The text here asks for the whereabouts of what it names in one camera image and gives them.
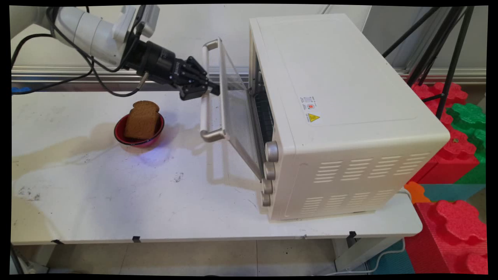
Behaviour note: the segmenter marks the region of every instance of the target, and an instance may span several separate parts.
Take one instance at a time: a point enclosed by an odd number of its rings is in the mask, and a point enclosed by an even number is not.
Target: yellow warning triangle
[[[310,122],[314,122],[314,121],[316,121],[317,119],[320,118],[319,116],[315,116],[313,114],[308,114],[308,116],[310,118]]]

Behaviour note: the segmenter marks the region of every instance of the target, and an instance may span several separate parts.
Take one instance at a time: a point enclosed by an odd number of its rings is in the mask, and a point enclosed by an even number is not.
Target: table leg
[[[400,237],[361,238],[336,258],[337,271],[352,271],[400,239]]]

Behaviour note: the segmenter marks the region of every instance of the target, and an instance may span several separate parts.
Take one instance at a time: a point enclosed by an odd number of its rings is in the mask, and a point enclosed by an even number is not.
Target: red bowl
[[[161,114],[159,114],[159,118],[157,119],[154,136],[152,136],[150,139],[147,140],[125,137],[125,127],[126,127],[126,122],[128,120],[128,116],[129,114],[122,117],[121,120],[114,127],[114,137],[116,137],[116,140],[118,140],[121,144],[135,146],[139,148],[145,148],[152,145],[159,139],[159,135],[161,134],[162,129],[164,128],[164,118],[161,116]]]

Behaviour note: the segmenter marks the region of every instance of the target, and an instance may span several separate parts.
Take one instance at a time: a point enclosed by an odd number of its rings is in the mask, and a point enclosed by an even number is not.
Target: warning label
[[[315,97],[304,96],[300,97],[299,101],[301,103],[301,108],[303,109],[306,122],[314,127],[323,125],[322,119],[320,118],[320,116],[323,115]]]
[[[313,115],[310,113],[308,113],[308,117],[309,117],[311,123],[320,118],[319,116],[316,116],[316,115]]]

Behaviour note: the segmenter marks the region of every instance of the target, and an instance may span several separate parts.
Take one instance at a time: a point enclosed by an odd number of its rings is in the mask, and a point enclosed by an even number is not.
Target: power cord
[[[408,195],[408,197],[410,198],[410,201],[411,201],[411,193],[405,189],[404,187],[401,188],[398,193],[404,193],[406,195]],[[344,272],[335,272],[335,273],[330,273],[330,274],[327,274],[327,275],[323,275],[323,276],[332,276],[332,275],[337,275],[337,274],[351,274],[351,273],[372,273],[374,271],[377,270],[378,268],[378,265],[380,263],[380,259],[382,258],[382,256],[386,255],[386,254],[393,254],[393,253],[402,253],[404,250],[405,250],[405,242],[404,242],[404,238],[401,239],[403,241],[403,247],[401,247],[401,250],[395,250],[395,251],[387,251],[387,252],[384,252],[384,253],[381,253],[379,255],[379,257],[377,258],[377,263],[375,264],[375,267],[374,269],[372,270],[367,270],[367,271],[344,271]]]
[[[90,12],[90,8],[88,6],[86,6],[86,10],[87,10],[87,12]],[[29,40],[31,40],[33,38],[38,38],[38,37],[52,37],[53,38],[53,36],[51,34],[45,34],[45,33],[32,34],[32,35],[26,36],[24,39],[21,40],[21,42],[19,42],[19,44],[15,48],[14,54],[12,55],[12,59],[10,60],[10,69],[12,69],[14,67],[14,63],[15,63],[15,61],[17,59],[17,56],[19,55],[19,52],[21,51],[22,46],[26,42],[28,42]],[[49,84],[49,85],[46,85],[46,86],[43,86],[43,87],[40,87],[40,88],[37,88],[37,89],[34,89],[34,90],[29,90],[29,91],[24,91],[24,92],[12,92],[12,95],[29,94],[29,93],[37,92],[37,91],[44,90],[44,89],[47,89],[47,88],[51,88],[51,87],[54,87],[54,86],[58,86],[58,85],[61,85],[61,84],[64,84],[64,83],[72,82],[72,81],[75,81],[75,80],[87,77],[88,75],[90,75],[92,73],[92,71],[93,70],[90,69],[90,71],[88,73],[83,74],[81,76],[74,77],[74,78],[69,78],[69,79],[66,79],[66,80],[63,80],[63,81],[60,81],[60,82],[57,82],[57,83],[52,83],[52,84]]]
[[[95,77],[97,78],[97,81],[99,82],[99,84],[107,92],[111,93],[114,96],[128,97],[128,96],[131,96],[131,95],[137,93],[142,88],[143,84],[145,83],[146,79],[148,78],[148,73],[145,73],[145,75],[143,76],[142,80],[139,82],[139,84],[137,85],[137,88],[135,90],[133,90],[132,92],[129,92],[127,94],[118,94],[118,93],[115,93],[112,90],[110,90],[104,84],[104,82],[100,79],[100,77],[99,77],[99,75],[98,75],[98,73],[97,73],[97,71],[95,70],[95,67],[94,67],[95,63],[97,63],[103,69],[105,69],[105,70],[107,70],[108,72],[111,72],[111,73],[118,72],[119,70],[122,69],[122,67],[124,66],[124,63],[125,63],[126,59],[130,56],[131,51],[134,49],[134,47],[138,43],[138,39],[140,38],[142,30],[143,30],[143,25],[142,24],[139,25],[139,21],[138,20],[136,20],[135,23],[133,24],[133,26],[131,27],[131,34],[133,34],[133,30],[138,26],[135,38],[133,39],[133,42],[132,42],[130,48],[128,48],[125,56],[121,60],[121,63],[118,65],[118,67],[116,67],[115,69],[109,69],[106,66],[104,66],[102,63],[100,63],[99,61],[95,60],[95,58],[93,56],[91,56],[88,53],[86,53],[85,51],[83,51],[80,47],[78,47],[71,40],[69,40],[64,34],[62,34],[62,32],[59,30],[59,28],[57,28],[55,26],[55,15],[54,15],[55,13],[54,13],[54,11],[56,11],[56,7],[48,7],[47,11],[46,11],[47,18],[49,19],[48,22],[50,23],[50,33],[51,34],[43,34],[43,33],[41,33],[41,34],[33,34],[33,35],[29,35],[29,36],[25,37],[23,40],[21,40],[21,42],[17,45],[16,50],[14,51],[14,54],[12,56],[12,59],[11,59],[11,69],[14,66],[14,63],[15,63],[15,61],[17,59],[17,56],[18,56],[18,54],[19,54],[22,46],[28,40],[30,40],[32,38],[37,38],[37,37],[53,37],[54,31],[56,31],[62,38],[64,38],[64,40],[66,40],[71,46],[73,46],[78,51],[78,53],[85,59],[85,61],[87,62],[87,64],[90,66],[90,71],[88,73],[84,74],[84,75],[81,75],[81,76],[78,76],[78,77],[74,77],[74,78],[70,78],[70,79],[66,79],[66,80],[63,80],[63,81],[60,81],[60,82],[57,82],[57,83],[49,84],[49,85],[46,85],[46,86],[43,86],[43,87],[40,87],[40,88],[37,88],[37,89],[34,89],[34,90],[29,90],[29,91],[25,91],[25,92],[12,92],[12,95],[24,95],[24,94],[29,94],[29,93],[33,93],[33,92],[36,92],[36,91],[44,90],[44,89],[47,89],[47,88],[50,88],[50,87],[53,87],[53,86],[57,86],[57,85],[61,85],[61,84],[67,83],[67,82],[71,82],[71,81],[75,81],[75,80],[78,80],[78,79],[81,79],[81,78],[85,78],[88,75],[90,75],[92,72],[94,73]],[[88,13],[90,12],[90,8],[88,6],[86,6],[86,11]]]
[[[337,275],[337,274],[353,274],[353,273],[372,273],[374,271],[376,271],[378,269],[378,264],[380,262],[380,259],[384,256],[384,255],[387,255],[387,254],[394,254],[394,253],[402,253],[404,250],[405,250],[405,242],[404,242],[404,238],[401,239],[403,241],[403,247],[401,247],[401,250],[395,250],[395,251],[387,251],[387,252],[383,252],[379,255],[379,257],[377,258],[377,263],[375,264],[375,267],[374,269],[372,270],[367,270],[367,271],[343,271],[343,272],[334,272],[334,273],[329,273],[329,274],[326,274],[326,275],[323,275],[323,276],[332,276],[332,275]]]
[[[147,79],[148,75],[144,75],[142,77],[142,80],[140,81],[140,83],[138,84],[137,88],[134,89],[132,92],[129,92],[129,93],[126,93],[126,94],[119,94],[119,93],[115,93],[114,91],[110,90],[103,82],[102,80],[100,79],[99,75],[97,74],[97,71],[95,70],[94,66],[93,66],[93,62],[97,63],[99,66],[101,66],[102,68],[104,68],[105,70],[109,71],[109,72],[117,72],[119,71],[119,69],[123,66],[124,62],[126,61],[126,59],[128,58],[128,56],[130,55],[131,51],[133,50],[133,46],[138,42],[138,38],[140,37],[141,35],[141,30],[142,28],[139,28],[138,31],[137,31],[137,35],[135,36],[135,38],[133,39],[133,43],[131,45],[131,47],[128,49],[128,52],[126,53],[126,55],[124,56],[124,58],[121,60],[121,63],[120,65],[114,69],[114,70],[111,70],[107,67],[105,67],[104,65],[102,65],[100,62],[98,62],[97,60],[93,59],[93,57],[91,57],[89,54],[87,54],[85,51],[83,51],[81,48],[79,48],[76,44],[74,44],[71,40],[69,40],[64,34],[62,34],[62,32],[59,30],[59,28],[57,28],[55,26],[55,15],[54,15],[54,11],[55,11],[55,7],[48,7],[47,8],[47,11],[46,11],[46,15],[47,15],[47,18],[48,18],[48,22],[50,23],[50,27],[51,27],[51,31],[55,30],[57,33],[59,33],[59,35],[64,38],[64,40],[66,40],[71,46],[73,46],[80,54],[81,56],[85,59],[85,61],[88,63],[88,65],[90,66],[90,68],[92,69],[92,71],[94,72],[94,75],[95,77],[97,78],[97,81],[99,82],[99,84],[107,91],[109,92],[110,94],[114,95],[114,96],[118,96],[118,97],[128,97],[128,96],[132,96],[133,94],[137,93],[140,88],[142,87],[142,85],[145,83],[145,80]],[[135,22],[131,28],[131,31],[133,32],[133,29],[138,25],[138,21]]]

